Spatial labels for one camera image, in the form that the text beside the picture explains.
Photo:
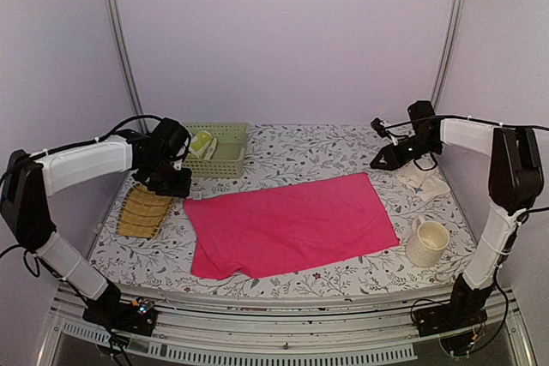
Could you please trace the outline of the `pink towel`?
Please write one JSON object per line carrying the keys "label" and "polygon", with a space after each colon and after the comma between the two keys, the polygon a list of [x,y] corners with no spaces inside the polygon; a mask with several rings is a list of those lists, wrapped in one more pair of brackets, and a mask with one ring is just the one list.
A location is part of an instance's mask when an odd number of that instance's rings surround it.
{"label": "pink towel", "polygon": [[367,174],[184,202],[194,276],[253,279],[326,266],[399,239]]}

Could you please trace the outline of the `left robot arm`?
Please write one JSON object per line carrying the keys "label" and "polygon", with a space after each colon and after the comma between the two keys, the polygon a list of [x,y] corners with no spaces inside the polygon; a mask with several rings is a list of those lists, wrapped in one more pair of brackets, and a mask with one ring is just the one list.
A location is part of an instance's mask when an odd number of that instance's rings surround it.
{"label": "left robot arm", "polygon": [[85,141],[41,149],[16,150],[1,177],[1,217],[18,248],[51,270],[59,280],[94,302],[95,314],[110,327],[127,320],[118,289],[63,236],[51,202],[64,192],[79,192],[95,180],[130,173],[159,196],[183,199],[190,193],[191,171],[182,166],[192,140],[180,122],[154,117],[147,133],[133,130],[128,118]]}

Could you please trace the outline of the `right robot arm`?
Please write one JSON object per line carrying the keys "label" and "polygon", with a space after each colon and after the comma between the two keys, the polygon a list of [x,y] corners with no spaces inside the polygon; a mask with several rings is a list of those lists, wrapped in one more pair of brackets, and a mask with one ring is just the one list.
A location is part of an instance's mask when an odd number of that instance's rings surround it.
{"label": "right robot arm", "polygon": [[392,134],[392,126],[376,118],[371,127],[389,144],[370,162],[373,169],[395,171],[443,146],[462,147],[490,160],[490,209],[477,249],[459,275],[444,308],[443,320],[461,328],[484,307],[495,285],[496,270],[505,261],[518,227],[538,213],[536,199],[544,188],[544,173],[536,140],[537,125],[511,125],[458,115],[438,115],[431,102],[418,100],[407,113],[411,135]]}

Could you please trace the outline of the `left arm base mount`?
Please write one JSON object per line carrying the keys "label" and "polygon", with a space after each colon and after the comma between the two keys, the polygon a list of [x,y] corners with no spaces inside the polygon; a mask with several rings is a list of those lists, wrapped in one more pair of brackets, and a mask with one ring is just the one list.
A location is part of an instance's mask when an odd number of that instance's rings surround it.
{"label": "left arm base mount", "polygon": [[102,326],[107,331],[118,330],[151,337],[158,318],[154,303],[137,298],[131,303],[91,302],[82,315],[84,321]]}

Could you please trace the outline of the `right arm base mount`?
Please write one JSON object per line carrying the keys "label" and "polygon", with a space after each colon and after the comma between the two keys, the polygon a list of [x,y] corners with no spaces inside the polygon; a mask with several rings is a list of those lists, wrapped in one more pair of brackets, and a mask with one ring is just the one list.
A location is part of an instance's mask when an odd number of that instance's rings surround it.
{"label": "right arm base mount", "polygon": [[483,303],[456,299],[440,303],[420,299],[413,304],[410,318],[417,327],[419,336],[426,337],[465,327],[481,326],[488,316]]}

